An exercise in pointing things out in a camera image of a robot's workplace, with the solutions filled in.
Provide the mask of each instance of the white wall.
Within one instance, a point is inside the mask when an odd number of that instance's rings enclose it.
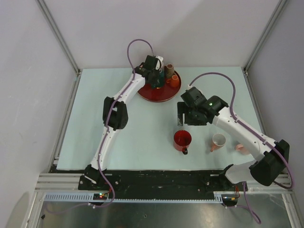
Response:
[[[244,66],[278,2],[46,0],[80,68],[129,67],[126,49],[135,38],[179,67]],[[131,49],[137,64],[148,50]]]
[[[74,72],[36,2],[0,2],[0,227],[23,220],[48,165]]]
[[[304,212],[304,1],[292,0],[249,70],[266,130],[290,144],[289,163]]]

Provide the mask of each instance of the black mug handle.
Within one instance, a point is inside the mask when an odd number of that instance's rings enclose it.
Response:
[[[185,155],[188,154],[187,148],[183,148],[183,149],[182,149],[182,153],[185,154]]]

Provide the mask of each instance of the white table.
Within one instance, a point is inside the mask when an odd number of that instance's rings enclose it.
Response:
[[[240,67],[177,67],[182,85],[179,93],[164,103],[152,103],[138,94],[128,104],[129,122],[112,147],[108,169],[117,170],[206,170],[223,169],[229,164],[253,160],[251,155],[235,151],[236,139],[211,124],[184,126],[192,136],[188,155],[173,147],[177,127],[177,102],[196,76],[206,72],[220,72],[231,77],[237,94],[234,111],[260,131],[257,116]],[[103,131],[104,98],[114,96],[131,76],[130,68],[84,69],[80,78],[72,113],[67,126],[57,169],[81,170],[92,160]],[[232,86],[218,75],[204,76],[194,86],[206,98],[217,95],[228,104]],[[226,145],[210,152],[210,140],[215,133],[223,133]]]

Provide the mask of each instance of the red mug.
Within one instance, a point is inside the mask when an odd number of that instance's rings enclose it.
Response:
[[[181,151],[183,154],[188,154],[188,147],[192,141],[192,137],[189,132],[185,130],[179,130],[174,134],[173,145],[174,148],[178,151]]]

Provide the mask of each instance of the round tray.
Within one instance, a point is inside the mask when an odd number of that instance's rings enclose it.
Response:
[[[162,88],[152,89],[150,84],[146,84],[138,91],[139,95],[151,102],[169,101],[178,93],[181,88],[181,77],[176,71],[174,71],[174,73],[180,79],[180,85],[178,87],[171,87],[168,83],[165,83]]]

